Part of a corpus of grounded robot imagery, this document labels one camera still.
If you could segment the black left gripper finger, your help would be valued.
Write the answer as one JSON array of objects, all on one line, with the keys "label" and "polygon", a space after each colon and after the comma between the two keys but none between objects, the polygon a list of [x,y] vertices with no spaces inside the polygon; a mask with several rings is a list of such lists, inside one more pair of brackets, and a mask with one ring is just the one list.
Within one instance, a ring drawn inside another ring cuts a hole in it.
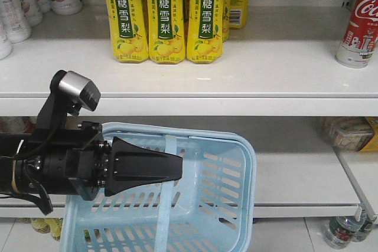
[{"label": "black left gripper finger", "polygon": [[183,176],[183,159],[144,149],[114,137],[105,178],[105,196],[134,187],[177,181]]}]

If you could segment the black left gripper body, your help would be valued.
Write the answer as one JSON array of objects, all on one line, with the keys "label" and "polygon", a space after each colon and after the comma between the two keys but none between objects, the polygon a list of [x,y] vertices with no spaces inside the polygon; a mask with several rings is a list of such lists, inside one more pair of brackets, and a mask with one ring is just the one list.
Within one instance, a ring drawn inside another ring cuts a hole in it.
[{"label": "black left gripper body", "polygon": [[100,123],[83,121],[79,129],[59,129],[45,148],[43,187],[49,194],[97,196],[110,144]]}]

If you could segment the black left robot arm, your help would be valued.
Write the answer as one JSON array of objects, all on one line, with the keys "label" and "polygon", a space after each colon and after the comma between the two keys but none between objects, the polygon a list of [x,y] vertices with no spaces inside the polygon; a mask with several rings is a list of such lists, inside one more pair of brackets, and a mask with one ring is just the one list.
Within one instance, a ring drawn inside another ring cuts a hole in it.
[{"label": "black left robot arm", "polygon": [[80,129],[36,129],[1,134],[1,193],[79,195],[86,201],[104,188],[107,197],[141,185],[176,181],[183,175],[177,155],[141,148],[114,136],[106,141],[99,123]]}]

